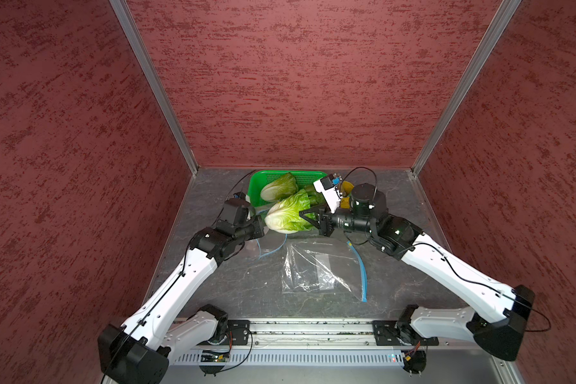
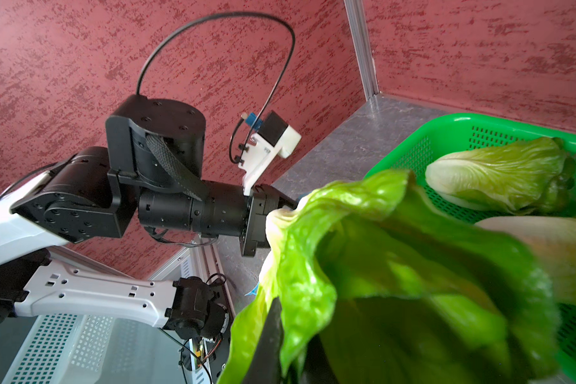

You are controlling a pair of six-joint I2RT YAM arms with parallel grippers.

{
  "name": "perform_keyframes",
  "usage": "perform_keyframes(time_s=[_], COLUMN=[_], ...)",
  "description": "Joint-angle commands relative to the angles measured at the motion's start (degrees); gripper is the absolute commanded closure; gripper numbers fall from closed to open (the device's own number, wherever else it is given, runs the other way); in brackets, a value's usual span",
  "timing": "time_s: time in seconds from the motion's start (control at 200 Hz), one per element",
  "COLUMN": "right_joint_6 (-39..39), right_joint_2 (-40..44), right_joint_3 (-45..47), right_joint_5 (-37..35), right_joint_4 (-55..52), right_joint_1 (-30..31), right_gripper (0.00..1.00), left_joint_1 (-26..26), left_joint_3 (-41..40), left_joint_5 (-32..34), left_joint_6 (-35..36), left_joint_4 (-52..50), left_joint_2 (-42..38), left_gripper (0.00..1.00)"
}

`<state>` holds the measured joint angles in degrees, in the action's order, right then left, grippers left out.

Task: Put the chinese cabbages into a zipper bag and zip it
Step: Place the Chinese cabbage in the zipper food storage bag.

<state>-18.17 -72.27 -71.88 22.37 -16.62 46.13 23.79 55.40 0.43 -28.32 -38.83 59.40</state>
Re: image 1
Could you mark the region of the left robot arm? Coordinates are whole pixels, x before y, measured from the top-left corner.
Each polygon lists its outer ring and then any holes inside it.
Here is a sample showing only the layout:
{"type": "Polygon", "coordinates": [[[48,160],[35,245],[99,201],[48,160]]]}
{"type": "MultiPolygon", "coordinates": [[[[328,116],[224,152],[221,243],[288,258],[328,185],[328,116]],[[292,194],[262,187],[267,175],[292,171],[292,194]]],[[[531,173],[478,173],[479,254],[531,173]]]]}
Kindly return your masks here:
{"type": "Polygon", "coordinates": [[[173,358],[207,341],[222,341],[227,314],[200,308],[180,326],[174,320],[204,281],[246,242],[264,235],[264,221],[244,193],[228,198],[210,227],[197,232],[166,281],[121,326],[98,338],[102,382],[160,383],[173,358]]]}

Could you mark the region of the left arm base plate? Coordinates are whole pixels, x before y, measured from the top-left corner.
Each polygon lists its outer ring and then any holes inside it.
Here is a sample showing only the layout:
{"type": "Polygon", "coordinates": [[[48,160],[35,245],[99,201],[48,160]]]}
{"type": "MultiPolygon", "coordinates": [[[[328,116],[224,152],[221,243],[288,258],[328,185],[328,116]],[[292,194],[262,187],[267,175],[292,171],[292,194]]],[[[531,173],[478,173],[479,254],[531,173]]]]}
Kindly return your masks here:
{"type": "Polygon", "coordinates": [[[219,329],[210,341],[203,342],[206,346],[242,347],[251,342],[250,320],[227,320],[219,324],[219,329]]]}

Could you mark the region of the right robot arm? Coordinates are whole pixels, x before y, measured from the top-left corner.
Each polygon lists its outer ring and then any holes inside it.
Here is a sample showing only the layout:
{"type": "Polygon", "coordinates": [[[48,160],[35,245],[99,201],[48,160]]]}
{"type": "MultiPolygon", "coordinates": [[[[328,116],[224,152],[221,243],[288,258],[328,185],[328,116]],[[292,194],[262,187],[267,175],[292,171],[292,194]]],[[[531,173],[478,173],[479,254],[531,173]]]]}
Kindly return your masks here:
{"type": "Polygon", "coordinates": [[[526,286],[511,287],[475,269],[439,245],[409,220],[390,214],[387,200],[377,187],[359,184],[341,206],[342,183],[326,176],[314,183],[325,202],[300,211],[302,219],[329,237],[364,234],[381,253],[420,270],[457,295],[466,307],[428,309],[409,305],[395,323],[392,335],[407,346],[430,339],[473,342],[503,361],[513,362],[527,332],[534,292],[526,286]]]}

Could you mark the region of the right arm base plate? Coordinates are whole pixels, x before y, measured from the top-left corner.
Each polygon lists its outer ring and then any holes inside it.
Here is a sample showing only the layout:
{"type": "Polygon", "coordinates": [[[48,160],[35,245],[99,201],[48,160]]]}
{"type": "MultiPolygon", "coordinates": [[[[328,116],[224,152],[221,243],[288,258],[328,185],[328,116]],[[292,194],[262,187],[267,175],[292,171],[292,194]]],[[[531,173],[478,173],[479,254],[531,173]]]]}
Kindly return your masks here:
{"type": "Polygon", "coordinates": [[[436,337],[424,338],[410,326],[397,326],[396,321],[373,321],[373,336],[378,347],[436,347],[436,337]]]}

